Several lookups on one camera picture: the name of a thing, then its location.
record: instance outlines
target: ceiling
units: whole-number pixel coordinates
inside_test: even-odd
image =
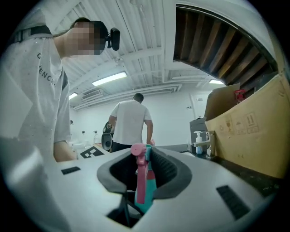
[[[240,83],[250,96],[277,64],[259,41],[220,15],[177,5],[174,59],[220,79]]]
[[[158,0],[45,0],[41,8],[53,34],[67,30],[79,17],[104,22],[121,32],[120,49],[105,49],[100,56],[63,60],[70,82],[70,100],[84,109],[114,99],[131,98],[135,92],[175,92],[185,83],[210,79],[203,71],[174,62],[176,6]],[[92,82],[125,71],[126,78],[95,87]]]

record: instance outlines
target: printed symbol on cardboard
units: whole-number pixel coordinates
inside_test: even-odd
[[[248,128],[248,134],[259,132],[259,128],[257,126]]]
[[[246,115],[246,126],[247,127],[258,126],[256,116],[254,113],[249,113]]]
[[[233,128],[233,123],[232,123],[232,118],[230,115],[226,117],[226,127],[225,127],[225,132],[227,132],[230,135],[235,135],[235,130]]]
[[[284,89],[283,85],[279,86],[278,93],[281,97],[285,96],[285,89]]]
[[[241,117],[234,118],[233,124],[237,135],[245,135],[247,133],[246,127]]]

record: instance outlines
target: red object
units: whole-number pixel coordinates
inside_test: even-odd
[[[235,96],[236,96],[237,104],[239,104],[240,102],[245,100],[245,92],[246,91],[244,89],[240,89],[240,90],[234,91]]]
[[[153,171],[148,171],[147,173],[147,179],[155,179],[155,174]]]

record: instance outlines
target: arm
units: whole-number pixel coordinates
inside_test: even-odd
[[[110,117],[109,117],[109,123],[112,125],[112,129],[115,128],[115,126],[116,126],[116,119],[117,118],[112,116],[112,115],[110,115]]]
[[[53,156],[56,162],[77,159],[77,154],[72,151],[66,141],[59,141],[53,144]]]
[[[149,113],[149,110],[146,109],[145,116],[144,116],[144,123],[147,126],[147,144],[151,144],[152,134],[153,134],[153,122],[151,119],[151,115]]]
[[[144,120],[147,125],[147,144],[151,144],[152,134],[153,134],[153,122],[152,120]]]
[[[63,89],[59,99],[58,115],[54,132],[53,156],[57,162],[77,159],[77,155],[66,143],[70,140],[69,121],[69,84],[65,72],[63,73]]]
[[[110,117],[109,117],[109,123],[114,128],[116,126],[116,119],[117,119],[118,109],[119,109],[119,103],[115,106],[115,108],[113,109],[113,111],[112,111],[112,113],[110,114]]]

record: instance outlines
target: black speaker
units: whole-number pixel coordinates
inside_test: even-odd
[[[101,145],[104,150],[109,151],[112,147],[112,135],[110,133],[103,133],[101,136]]]

